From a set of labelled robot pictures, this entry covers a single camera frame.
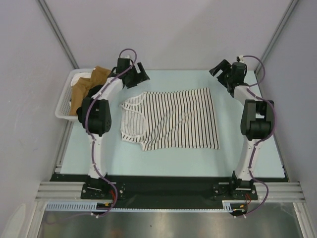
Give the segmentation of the black tank top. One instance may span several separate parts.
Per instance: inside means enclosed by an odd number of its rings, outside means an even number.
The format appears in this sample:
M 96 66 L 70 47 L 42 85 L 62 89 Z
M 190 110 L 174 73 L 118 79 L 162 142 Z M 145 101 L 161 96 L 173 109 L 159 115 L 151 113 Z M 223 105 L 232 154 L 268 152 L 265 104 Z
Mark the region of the black tank top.
M 97 94 L 102 88 L 102 85 L 97 85 L 88 90 L 85 86 L 73 86 L 72 95 L 70 99 L 70 116 L 77 116 L 77 119 L 82 123 L 83 102 L 87 104 L 88 102 L 93 101 L 93 96 Z

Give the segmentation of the striped white tank top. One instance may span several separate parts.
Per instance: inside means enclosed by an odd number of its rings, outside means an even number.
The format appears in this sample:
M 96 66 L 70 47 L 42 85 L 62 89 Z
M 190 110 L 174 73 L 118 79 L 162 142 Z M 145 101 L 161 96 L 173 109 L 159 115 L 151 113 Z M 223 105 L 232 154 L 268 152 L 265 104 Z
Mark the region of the striped white tank top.
M 122 140 L 143 151 L 166 148 L 219 149 L 209 88 L 143 92 L 121 103 Z

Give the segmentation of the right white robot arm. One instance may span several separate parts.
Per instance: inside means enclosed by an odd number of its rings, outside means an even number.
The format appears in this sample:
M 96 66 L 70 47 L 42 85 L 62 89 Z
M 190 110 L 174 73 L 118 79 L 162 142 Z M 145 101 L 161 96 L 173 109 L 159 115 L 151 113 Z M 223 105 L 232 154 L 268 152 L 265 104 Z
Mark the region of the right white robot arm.
M 230 63 L 224 59 L 209 70 L 212 76 L 219 74 L 218 82 L 243 106 L 240 131 L 244 142 L 239 163 L 233 172 L 233 177 L 238 181 L 255 180 L 253 170 L 259 150 L 273 136 L 276 126 L 274 101 L 264 99 L 251 90 L 258 83 L 250 85 L 245 82 L 248 71 L 245 58 L 258 60 L 255 56 L 238 56 L 236 62 Z

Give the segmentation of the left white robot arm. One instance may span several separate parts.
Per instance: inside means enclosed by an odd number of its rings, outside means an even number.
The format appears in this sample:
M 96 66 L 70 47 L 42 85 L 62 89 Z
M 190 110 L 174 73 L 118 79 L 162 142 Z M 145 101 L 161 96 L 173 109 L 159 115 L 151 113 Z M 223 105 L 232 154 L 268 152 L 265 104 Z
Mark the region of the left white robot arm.
M 102 165 L 103 139 L 110 131 L 112 119 L 110 104 L 123 88 L 132 88 L 139 83 L 149 80 L 141 62 L 136 63 L 129 58 L 118 58 L 106 79 L 106 83 L 94 86 L 83 99 L 77 109 L 78 120 L 89 137 L 91 147 L 91 165 L 88 176 L 99 179 L 107 175 Z

